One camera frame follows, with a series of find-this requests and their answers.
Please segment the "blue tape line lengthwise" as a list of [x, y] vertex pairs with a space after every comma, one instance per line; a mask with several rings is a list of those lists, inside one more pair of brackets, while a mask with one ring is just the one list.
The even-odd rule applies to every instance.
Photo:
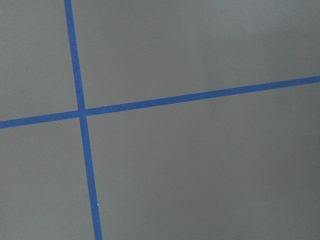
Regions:
[[96, 240], [102, 240], [103, 234], [102, 234], [102, 228], [101, 228], [99, 203], [98, 203], [96, 183], [95, 183], [94, 165], [92, 160], [92, 151], [91, 151], [89, 128], [88, 128], [88, 121], [87, 121], [87, 114], [86, 114], [85, 96], [84, 96], [81, 67], [80, 67], [80, 60], [79, 60], [79, 54], [78, 54], [73, 8], [72, 8], [72, 2], [70, 0], [64, 1], [64, 10], [65, 10], [65, 17], [66, 17], [66, 26], [67, 26], [67, 33], [68, 33], [74, 86], [75, 86], [77, 111], [79, 115], [79, 125], [80, 125], [80, 133], [81, 133], [82, 149], [83, 149], [83, 156], [84, 156], [93, 233], [94, 233], [94, 238]]

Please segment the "blue tape line crosswise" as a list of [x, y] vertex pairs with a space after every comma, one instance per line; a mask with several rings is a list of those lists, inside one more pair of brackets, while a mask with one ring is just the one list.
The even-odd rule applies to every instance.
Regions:
[[276, 89], [296, 87], [296, 86], [302, 86], [302, 85], [317, 84], [319, 82], [320, 82], [319, 76], [310, 76], [305, 78], [254, 84], [254, 85], [248, 85], [248, 86], [240, 86], [240, 87], [226, 88], [226, 89], [220, 89], [220, 90], [122, 103], [122, 104], [115, 104], [115, 105], [108, 105], [108, 106], [100, 106], [100, 107], [88, 108], [84, 110], [84, 112], [81, 112], [79, 110], [73, 110], [73, 111], [65, 111], [65, 112], [38, 115], [38, 116], [30, 116], [30, 117], [1, 121], [0, 128], [8, 129], [13, 127], [42, 124], [47, 122], [56, 122], [56, 121], [68, 120], [68, 119], [76, 119], [76, 118], [80, 118], [81, 116], [95, 116], [95, 115], [117, 113], [117, 112], [131, 111], [131, 110], [137, 110], [137, 109], [179, 104], [179, 103], [185, 103], [185, 102], [220, 98], [220, 97], [226, 97], [226, 96], [242, 95], [242, 94], [248, 94], [248, 93], [254, 93], [254, 92], [262, 92], [262, 91], [276, 90]]

